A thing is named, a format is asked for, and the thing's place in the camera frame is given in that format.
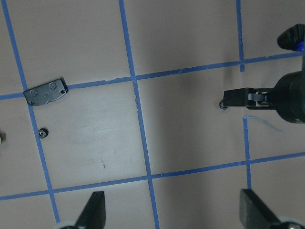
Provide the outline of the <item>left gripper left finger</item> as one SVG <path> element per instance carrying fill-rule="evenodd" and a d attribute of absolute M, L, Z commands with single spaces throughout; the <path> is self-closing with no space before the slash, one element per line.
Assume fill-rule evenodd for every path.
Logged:
<path fill-rule="evenodd" d="M 73 227 L 75 229 L 103 229 L 105 222 L 105 194 L 104 191 L 95 191 Z"/>

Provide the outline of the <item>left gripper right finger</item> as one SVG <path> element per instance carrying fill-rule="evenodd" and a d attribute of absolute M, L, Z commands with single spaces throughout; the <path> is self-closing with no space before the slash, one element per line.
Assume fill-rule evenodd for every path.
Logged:
<path fill-rule="evenodd" d="M 252 189 L 241 189 L 239 219 L 244 229 L 280 229 L 281 221 Z"/>

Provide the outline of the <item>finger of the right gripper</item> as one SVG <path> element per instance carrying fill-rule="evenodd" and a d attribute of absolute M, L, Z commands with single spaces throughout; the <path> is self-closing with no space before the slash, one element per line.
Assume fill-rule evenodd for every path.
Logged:
<path fill-rule="evenodd" d="M 249 89 L 240 88 L 224 91 L 223 103 L 226 107 L 247 107 L 249 105 Z"/>

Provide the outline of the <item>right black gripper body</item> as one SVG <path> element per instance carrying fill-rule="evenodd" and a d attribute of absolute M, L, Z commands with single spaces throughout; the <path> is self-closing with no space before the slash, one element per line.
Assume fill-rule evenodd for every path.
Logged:
<path fill-rule="evenodd" d="M 305 72 L 284 75 L 273 88 L 256 88 L 264 100 L 249 110 L 276 110 L 279 116 L 293 124 L 305 123 Z"/>

